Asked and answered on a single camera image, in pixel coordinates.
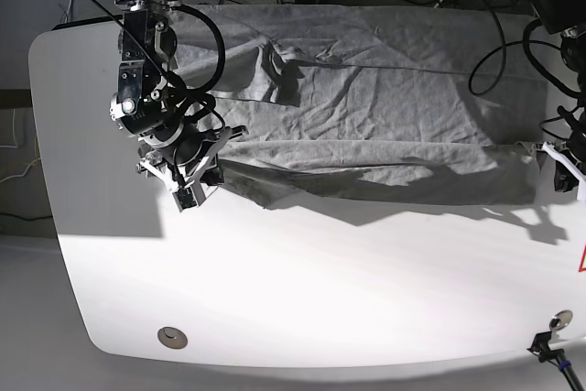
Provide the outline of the grey T-shirt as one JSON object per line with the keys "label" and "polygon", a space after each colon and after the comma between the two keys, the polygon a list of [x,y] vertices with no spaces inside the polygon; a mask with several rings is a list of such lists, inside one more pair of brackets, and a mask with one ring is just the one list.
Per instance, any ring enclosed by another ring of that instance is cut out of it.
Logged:
{"label": "grey T-shirt", "polygon": [[207,5],[226,45],[212,92],[247,134],[224,186],[272,208],[296,193],[434,205],[529,204],[548,87],[500,65],[484,13],[407,6]]}

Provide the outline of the red warning sticker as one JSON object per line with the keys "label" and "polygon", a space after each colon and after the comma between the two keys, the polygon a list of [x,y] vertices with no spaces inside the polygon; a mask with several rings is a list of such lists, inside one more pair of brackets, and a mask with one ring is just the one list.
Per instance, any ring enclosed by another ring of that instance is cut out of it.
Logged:
{"label": "red warning sticker", "polygon": [[586,246],[584,246],[582,254],[581,254],[581,260],[580,260],[580,264],[579,264],[579,268],[578,268],[578,272],[585,272],[586,271]]}

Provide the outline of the silver disc near right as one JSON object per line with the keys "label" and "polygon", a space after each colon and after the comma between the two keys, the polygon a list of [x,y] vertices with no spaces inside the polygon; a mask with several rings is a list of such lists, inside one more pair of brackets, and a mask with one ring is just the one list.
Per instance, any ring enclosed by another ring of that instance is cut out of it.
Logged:
{"label": "silver disc near right", "polygon": [[568,327],[573,319],[573,312],[571,310],[562,310],[556,313],[549,322],[549,329],[551,331],[561,331]]}

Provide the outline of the silver disc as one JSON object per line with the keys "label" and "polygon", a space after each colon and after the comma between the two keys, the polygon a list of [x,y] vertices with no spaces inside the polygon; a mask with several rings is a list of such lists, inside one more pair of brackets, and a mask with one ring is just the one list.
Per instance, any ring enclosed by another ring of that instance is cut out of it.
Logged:
{"label": "silver disc", "polygon": [[556,313],[549,322],[549,329],[551,331],[561,331],[568,327],[573,319],[573,312],[571,310],[562,310]]}
{"label": "silver disc", "polygon": [[162,327],[157,331],[159,342],[172,350],[182,350],[188,345],[186,334],[174,327]]}

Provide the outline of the silver disc near left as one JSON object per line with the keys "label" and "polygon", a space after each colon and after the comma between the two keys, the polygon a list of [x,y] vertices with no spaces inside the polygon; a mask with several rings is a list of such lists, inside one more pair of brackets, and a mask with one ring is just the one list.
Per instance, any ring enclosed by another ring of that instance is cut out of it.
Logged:
{"label": "silver disc near left", "polygon": [[174,327],[162,327],[157,331],[159,342],[172,350],[182,350],[188,345],[186,334]]}

